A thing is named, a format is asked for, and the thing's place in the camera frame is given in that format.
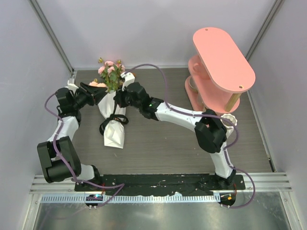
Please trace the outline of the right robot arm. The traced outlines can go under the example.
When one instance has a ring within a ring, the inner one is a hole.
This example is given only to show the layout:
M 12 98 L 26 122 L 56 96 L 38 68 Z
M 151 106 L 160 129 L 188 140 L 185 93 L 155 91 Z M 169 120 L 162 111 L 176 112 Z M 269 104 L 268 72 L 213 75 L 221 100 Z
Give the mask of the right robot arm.
M 172 106 L 149 96 L 138 82 L 117 90 L 114 100 L 121 108 L 137 108 L 147 119 L 173 123 L 193 131 L 199 147 L 211 156 L 217 185 L 228 189 L 234 184 L 236 170 L 226 150 L 227 130 L 214 111 L 197 112 Z

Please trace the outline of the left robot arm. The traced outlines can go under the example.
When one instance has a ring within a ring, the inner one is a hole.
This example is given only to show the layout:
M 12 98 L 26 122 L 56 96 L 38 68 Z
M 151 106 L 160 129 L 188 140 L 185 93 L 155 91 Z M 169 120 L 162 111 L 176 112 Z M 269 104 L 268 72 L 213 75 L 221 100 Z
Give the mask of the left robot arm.
M 80 110 L 85 105 L 98 105 L 107 95 L 104 84 L 66 86 L 53 94 L 57 101 L 57 113 L 52 112 L 58 125 L 52 136 L 39 143 L 37 152 L 45 180 L 48 183 L 62 182 L 71 178 L 77 183 L 85 183 L 91 191 L 101 188 L 102 179 L 93 165 L 81 163 L 73 146 L 72 139 L 81 124 Z

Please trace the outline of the white wrapping paper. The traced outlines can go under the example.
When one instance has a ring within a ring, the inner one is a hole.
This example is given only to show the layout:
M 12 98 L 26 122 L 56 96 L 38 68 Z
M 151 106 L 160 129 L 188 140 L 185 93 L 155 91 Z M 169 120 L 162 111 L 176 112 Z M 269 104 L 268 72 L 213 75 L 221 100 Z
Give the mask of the white wrapping paper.
M 126 108 L 115 106 L 114 96 L 116 92 L 107 93 L 107 95 L 98 104 L 101 115 L 107 120 L 112 114 L 125 115 Z M 115 117 L 102 125 L 102 135 L 104 137 L 104 145 L 107 147 L 119 148 L 124 147 L 125 130 L 124 117 Z

